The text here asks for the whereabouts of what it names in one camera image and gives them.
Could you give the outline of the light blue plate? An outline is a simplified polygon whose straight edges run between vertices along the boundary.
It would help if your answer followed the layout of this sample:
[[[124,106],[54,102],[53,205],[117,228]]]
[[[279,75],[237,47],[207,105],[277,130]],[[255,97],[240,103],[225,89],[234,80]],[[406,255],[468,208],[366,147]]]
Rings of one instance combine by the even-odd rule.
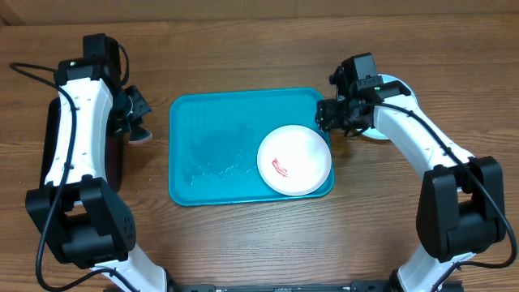
[[[397,78],[394,75],[380,74],[380,76],[382,77],[384,84],[391,83],[393,81],[399,81],[400,83],[402,83],[405,86],[405,88],[407,88],[410,91],[410,96],[413,98],[414,102],[418,104],[418,98],[415,95],[414,90],[405,81]],[[361,134],[361,136],[364,136],[370,140],[389,141],[389,138],[386,135],[376,130],[375,128],[367,129]]]

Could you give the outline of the white plate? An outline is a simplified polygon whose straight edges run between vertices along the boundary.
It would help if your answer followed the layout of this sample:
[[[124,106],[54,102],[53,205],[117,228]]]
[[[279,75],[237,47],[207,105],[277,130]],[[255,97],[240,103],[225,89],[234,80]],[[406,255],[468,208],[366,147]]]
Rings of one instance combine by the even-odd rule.
[[[332,173],[332,154],[325,139],[299,125],[278,127],[267,134],[256,162],[264,182],[288,196],[311,194]]]

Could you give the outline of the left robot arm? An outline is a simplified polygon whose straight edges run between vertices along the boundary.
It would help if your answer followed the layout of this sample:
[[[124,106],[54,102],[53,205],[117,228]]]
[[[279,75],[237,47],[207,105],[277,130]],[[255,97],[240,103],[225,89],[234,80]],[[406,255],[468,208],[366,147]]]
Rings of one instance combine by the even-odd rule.
[[[50,249],[61,264],[88,274],[61,286],[69,290],[102,274],[122,291],[175,291],[169,273],[154,264],[136,242],[136,223],[118,196],[122,138],[139,125],[148,107],[120,58],[94,54],[65,60],[53,71],[58,91],[49,108],[41,182],[28,191],[25,207],[41,234],[35,274],[52,291],[42,271]]]

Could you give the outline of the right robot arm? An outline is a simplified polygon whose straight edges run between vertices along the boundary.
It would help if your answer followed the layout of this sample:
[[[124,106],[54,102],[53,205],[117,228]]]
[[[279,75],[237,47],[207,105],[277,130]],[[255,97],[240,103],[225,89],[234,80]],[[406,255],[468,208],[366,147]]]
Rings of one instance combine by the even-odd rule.
[[[387,281],[352,284],[357,291],[460,291],[446,279],[462,266],[506,268],[517,240],[504,211],[504,183],[493,157],[476,158],[453,143],[419,108],[401,82],[319,101],[321,131],[375,128],[422,179],[416,216],[420,244]]]

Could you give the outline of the dark maroon tray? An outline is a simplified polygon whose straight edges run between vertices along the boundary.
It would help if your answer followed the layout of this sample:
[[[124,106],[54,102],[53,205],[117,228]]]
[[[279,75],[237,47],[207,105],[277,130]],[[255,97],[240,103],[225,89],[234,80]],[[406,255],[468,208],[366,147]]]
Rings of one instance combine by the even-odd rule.
[[[56,97],[49,103],[48,108],[39,188],[45,185],[45,177],[49,173],[54,158],[58,138],[60,109],[59,98]],[[105,171],[107,182],[114,191],[119,191],[121,186],[122,158],[123,138],[121,136],[108,136],[105,146]]]

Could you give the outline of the blue plastic tray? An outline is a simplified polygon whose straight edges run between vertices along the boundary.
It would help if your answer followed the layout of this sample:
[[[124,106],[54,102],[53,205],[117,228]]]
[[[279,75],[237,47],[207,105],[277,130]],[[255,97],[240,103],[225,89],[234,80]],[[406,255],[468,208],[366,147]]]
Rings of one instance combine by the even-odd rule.
[[[169,195],[182,206],[287,200],[261,178],[257,153],[278,127],[317,130],[313,88],[184,95],[169,111]]]

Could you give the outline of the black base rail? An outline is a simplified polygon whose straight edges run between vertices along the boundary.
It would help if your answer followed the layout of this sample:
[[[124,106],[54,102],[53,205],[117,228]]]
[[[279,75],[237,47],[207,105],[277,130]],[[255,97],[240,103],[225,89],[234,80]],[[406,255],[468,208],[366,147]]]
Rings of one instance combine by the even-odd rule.
[[[352,281],[342,286],[307,285],[307,286],[214,286],[187,285],[173,288],[174,292],[389,292],[386,281]]]

